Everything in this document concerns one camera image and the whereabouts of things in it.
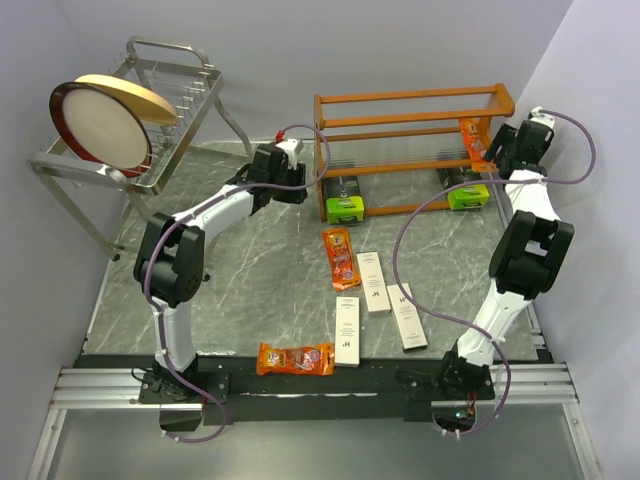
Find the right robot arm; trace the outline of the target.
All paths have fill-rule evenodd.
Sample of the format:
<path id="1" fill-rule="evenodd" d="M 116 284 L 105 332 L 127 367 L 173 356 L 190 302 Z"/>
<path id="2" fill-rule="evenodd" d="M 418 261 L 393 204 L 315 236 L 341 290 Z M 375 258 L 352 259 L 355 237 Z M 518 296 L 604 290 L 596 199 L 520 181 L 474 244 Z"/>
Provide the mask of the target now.
<path id="1" fill-rule="evenodd" d="M 552 207 L 541 165 L 554 126 L 552 115 L 532 112 L 518 128 L 502 125 L 485 154 L 506 182 L 512 218 L 491 257 L 489 291 L 473 326 L 445 354 L 437 375 L 439 390 L 449 398 L 487 385 L 497 347 L 520 312 L 551 289 L 568 252 L 574 227 Z"/>

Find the orange wooden shelf rack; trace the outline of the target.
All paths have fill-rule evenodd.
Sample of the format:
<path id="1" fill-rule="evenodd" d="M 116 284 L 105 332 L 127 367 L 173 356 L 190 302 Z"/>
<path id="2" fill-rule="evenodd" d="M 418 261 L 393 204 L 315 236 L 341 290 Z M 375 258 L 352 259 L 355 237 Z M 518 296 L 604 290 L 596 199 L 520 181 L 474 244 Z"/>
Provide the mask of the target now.
<path id="1" fill-rule="evenodd" d="M 327 178 L 470 167 L 459 120 L 509 118 L 515 102 L 488 86 L 314 96 L 314 171 Z"/>

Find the black green razor box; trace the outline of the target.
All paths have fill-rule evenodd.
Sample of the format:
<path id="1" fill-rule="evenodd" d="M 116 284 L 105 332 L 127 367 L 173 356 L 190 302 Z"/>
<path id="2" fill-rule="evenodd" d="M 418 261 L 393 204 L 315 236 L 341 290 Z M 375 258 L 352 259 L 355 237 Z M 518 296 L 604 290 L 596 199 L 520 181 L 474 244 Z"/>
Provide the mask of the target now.
<path id="1" fill-rule="evenodd" d="M 325 179 L 323 194 L 330 225 L 354 225 L 364 220 L 365 205 L 357 176 Z"/>
<path id="2" fill-rule="evenodd" d="M 453 185 L 481 180 L 481 175 L 470 167 L 437 169 L 436 173 L 444 190 Z M 484 207 L 489 201 L 490 193 L 484 184 L 478 184 L 452 190 L 446 198 L 451 210 L 467 210 Z"/>

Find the steel dish rack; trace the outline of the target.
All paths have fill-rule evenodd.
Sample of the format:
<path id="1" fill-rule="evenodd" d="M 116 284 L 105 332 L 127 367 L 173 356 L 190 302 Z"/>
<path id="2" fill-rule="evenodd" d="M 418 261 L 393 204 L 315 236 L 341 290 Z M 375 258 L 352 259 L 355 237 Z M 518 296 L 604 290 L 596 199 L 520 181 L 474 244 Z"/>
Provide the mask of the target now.
<path id="1" fill-rule="evenodd" d="M 253 149 L 244 130 L 223 106 L 219 69 L 204 50 L 189 44 L 131 37 L 110 74 L 86 74 L 52 91 L 49 113 L 57 139 L 27 164 L 36 178 L 113 262 L 125 246 L 121 228 L 100 232 L 60 182 L 114 189 L 126 202 L 118 222 L 136 211 L 148 218 L 146 197 L 170 181 L 210 110 Z"/>

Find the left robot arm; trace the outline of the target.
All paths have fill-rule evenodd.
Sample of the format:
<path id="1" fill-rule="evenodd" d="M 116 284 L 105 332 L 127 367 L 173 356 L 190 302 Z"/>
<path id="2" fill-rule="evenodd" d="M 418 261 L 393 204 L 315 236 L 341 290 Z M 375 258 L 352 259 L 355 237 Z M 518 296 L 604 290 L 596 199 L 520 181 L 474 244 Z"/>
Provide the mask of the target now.
<path id="1" fill-rule="evenodd" d="M 198 390 L 197 354 L 190 302 L 205 278 L 205 250 L 220 234 L 257 213 L 272 200 L 300 204 L 307 198 L 306 165 L 298 161 L 302 142 L 276 140 L 256 147 L 219 191 L 173 215 L 148 220 L 134 264 L 134 279 L 153 311 L 155 362 L 169 370 L 163 390 L 184 402 Z"/>

